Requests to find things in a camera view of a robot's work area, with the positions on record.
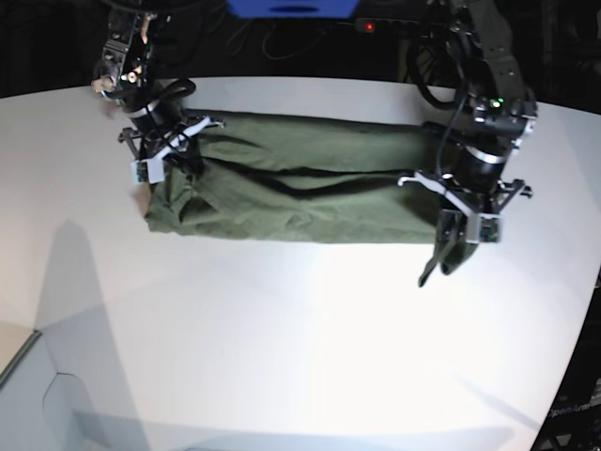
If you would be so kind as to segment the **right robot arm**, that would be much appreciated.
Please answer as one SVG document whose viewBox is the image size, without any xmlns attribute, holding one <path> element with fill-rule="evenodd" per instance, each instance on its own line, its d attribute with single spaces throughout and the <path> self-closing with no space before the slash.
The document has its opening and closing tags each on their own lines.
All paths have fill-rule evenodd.
<svg viewBox="0 0 601 451">
<path fill-rule="evenodd" d="M 168 166 L 188 176 L 201 173 L 204 164 L 197 136 L 207 128 L 222 127 L 223 122 L 184 112 L 183 101 L 196 90 L 192 80 L 178 78 L 165 84 L 156 77 L 160 33 L 177 8 L 148 1 L 109 1 L 107 5 L 108 36 L 92 88 L 131 123 L 117 141 L 131 152 L 133 180 L 163 182 Z"/>
</svg>

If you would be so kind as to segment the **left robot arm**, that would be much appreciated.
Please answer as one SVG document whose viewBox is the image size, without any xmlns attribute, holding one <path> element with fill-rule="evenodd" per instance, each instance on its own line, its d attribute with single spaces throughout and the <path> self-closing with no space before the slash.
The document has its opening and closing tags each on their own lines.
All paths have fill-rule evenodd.
<svg viewBox="0 0 601 451">
<path fill-rule="evenodd" d="M 449 101 L 430 91 L 419 69 L 417 54 L 427 44 L 455 67 L 459 85 Z M 470 244 L 500 241 L 502 211 L 514 197 L 532 196 L 524 180 L 501 179 L 538 117 L 512 44 L 496 2 L 431 1 L 408 47 L 410 79 L 431 106 L 452 116 L 447 125 L 423 124 L 439 139 L 434 168 L 405 169 L 398 183 L 438 194 L 445 214 L 460 214 L 458 234 Z"/>
</svg>

